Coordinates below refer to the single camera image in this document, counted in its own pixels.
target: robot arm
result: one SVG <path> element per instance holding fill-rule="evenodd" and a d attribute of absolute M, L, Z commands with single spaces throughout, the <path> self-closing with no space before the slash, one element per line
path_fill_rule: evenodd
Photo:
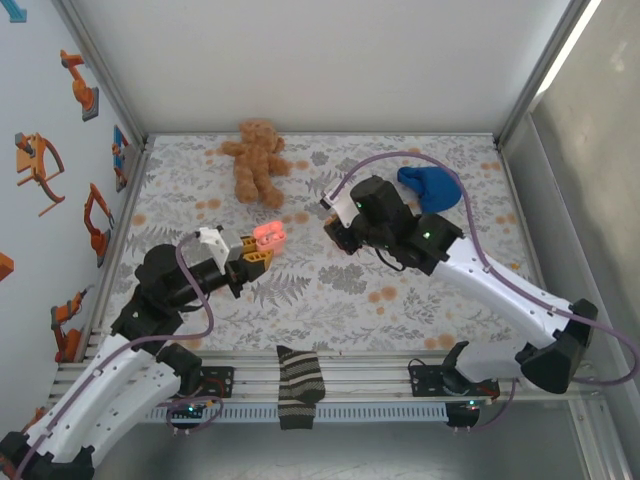
<path fill-rule="evenodd" d="M 597 309 L 586 300 L 571 304 L 532 285 L 486 254 L 492 269 L 533 298 L 551 305 L 547 310 L 499 281 L 479 261 L 476 245 L 462 230 L 440 215 L 414 216 L 393 184 L 373 176 L 345 189 L 332 199 L 325 192 L 322 204 L 336 213 L 325 231 L 346 253 L 363 246 L 387 251 L 404 267 L 445 280 L 510 322 L 526 345 L 469 345 L 460 342 L 445 360 L 452 367 L 444 381 L 460 393 L 470 383 L 502 376 L 524 375 L 538 387 L 564 393 L 591 339 L 588 326 L 555 310 L 571 310 L 595 319 Z"/>
<path fill-rule="evenodd" d="M 197 236 L 213 257 L 189 268 L 205 294 L 229 286 L 238 298 L 243 285 L 270 266 L 273 252 L 258 252 L 252 237 L 220 227 Z M 164 346 L 182 324 L 180 312 L 197 298 L 175 250 L 158 245 L 147 252 L 133 297 L 94 360 L 47 415 L 0 441 L 0 455 L 16 468 L 31 455 L 24 478 L 93 478 L 94 467 L 149 410 L 200 387 L 202 360 L 178 343 Z"/>

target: patterned mat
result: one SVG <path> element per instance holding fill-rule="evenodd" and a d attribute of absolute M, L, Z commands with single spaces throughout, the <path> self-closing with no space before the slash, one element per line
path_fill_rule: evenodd
<path fill-rule="evenodd" d="M 133 271 L 159 243 L 177 243 L 200 226 L 222 224 L 241 234 L 276 219 L 289 240 L 267 274 L 235 300 L 227 290 L 210 299 L 213 334 L 188 344 L 192 349 L 272 350 L 276 344 L 314 350 L 448 349 L 460 340 L 499 342 L 516 333 L 488 308 L 457 289 L 417 271 L 397 273 L 371 249 L 347 256 L 322 230 L 323 187 L 356 162 L 381 152 L 421 151 L 458 172 L 469 190 L 480 238 L 487 252 L 525 278 L 529 275 L 513 199 L 489 136 L 286 135 L 283 157 L 294 164 L 290 177 L 274 179 L 285 195 L 279 211 L 242 205 L 233 189 L 233 159 L 217 153 L 232 135 L 160 136 L 155 139 L 127 233 L 103 326 L 108 327 L 130 298 Z M 395 159 L 367 167 L 357 178 L 377 174 L 396 183 L 418 212 L 416 197 L 395 181 L 403 165 Z M 444 213 L 468 231 L 460 202 Z M 199 244 L 185 249 L 195 263 L 207 258 Z M 203 311 L 184 315 L 181 333 L 204 328 Z"/>

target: white panel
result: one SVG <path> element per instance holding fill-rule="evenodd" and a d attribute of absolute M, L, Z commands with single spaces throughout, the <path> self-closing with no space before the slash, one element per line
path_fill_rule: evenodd
<path fill-rule="evenodd" d="M 27 9 L 26 23 L 9 23 L 0 9 L 0 252 L 15 262 L 15 271 L 0 282 L 0 437 L 20 430 L 46 403 L 56 372 L 51 307 L 99 284 L 102 272 L 82 219 L 89 182 L 98 186 L 116 221 L 127 192 L 115 191 L 113 109 L 100 95 L 99 116 L 83 122 L 71 75 L 60 64 L 60 49 L 78 53 L 71 36 L 50 2 L 18 3 Z M 78 71 L 96 85 L 89 69 Z M 65 172 L 51 180 L 51 188 L 66 198 L 40 218 L 50 203 L 44 192 L 34 181 L 16 185 L 28 173 L 16 173 L 18 132 L 39 132 L 64 163 Z M 47 153 L 47 173 L 55 171 L 52 164 Z M 95 225 L 107 229 L 100 209 L 93 213 Z M 89 292 L 70 326 L 83 325 L 95 295 L 95 289 Z"/>
<path fill-rule="evenodd" d="M 151 132 L 496 132 L 568 0 L 77 4 Z"/>

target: table surface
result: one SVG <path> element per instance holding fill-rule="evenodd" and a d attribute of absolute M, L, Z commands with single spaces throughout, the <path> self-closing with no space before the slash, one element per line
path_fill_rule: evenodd
<path fill-rule="evenodd" d="M 529 266 L 514 199 L 490 136 L 284 135 L 282 156 L 294 165 L 274 184 L 286 195 L 280 210 L 240 204 L 234 195 L 233 159 L 217 149 L 233 135 L 159 136 L 151 149 L 143 185 L 103 326 L 108 327 L 136 285 L 134 270 L 160 243 L 176 244 L 201 226 L 223 225 L 250 234 L 257 225 L 285 223 L 285 252 L 235 300 L 228 289 L 211 295 L 214 332 L 187 343 L 199 350 L 262 350 L 285 344 L 296 349 L 381 351 L 449 349 L 457 341 L 500 342 L 517 333 L 487 307 L 457 289 L 417 271 L 397 273 L 371 249 L 347 256 L 322 230 L 327 212 L 323 187 L 356 162 L 390 151 L 420 151 L 455 170 L 468 189 L 484 249 L 518 274 Z M 418 213 L 416 195 L 399 185 L 397 169 L 425 166 L 413 158 L 378 162 L 358 179 L 377 174 L 393 181 Z M 464 204 L 443 215 L 468 232 Z M 185 248 L 189 263 L 208 249 Z M 180 333 L 202 331 L 203 311 L 183 315 Z"/>

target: brown teddy bear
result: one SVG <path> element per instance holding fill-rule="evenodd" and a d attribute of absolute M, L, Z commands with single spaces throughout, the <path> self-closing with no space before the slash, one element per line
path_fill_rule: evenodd
<path fill-rule="evenodd" d="M 269 175 L 289 175 L 291 164 L 276 155 L 284 149 L 268 120 L 247 120 L 240 124 L 242 143 L 224 142 L 220 150 L 235 157 L 236 197 L 240 203 L 254 203 L 260 198 L 270 208 L 280 208 L 284 194 L 274 187 Z"/>

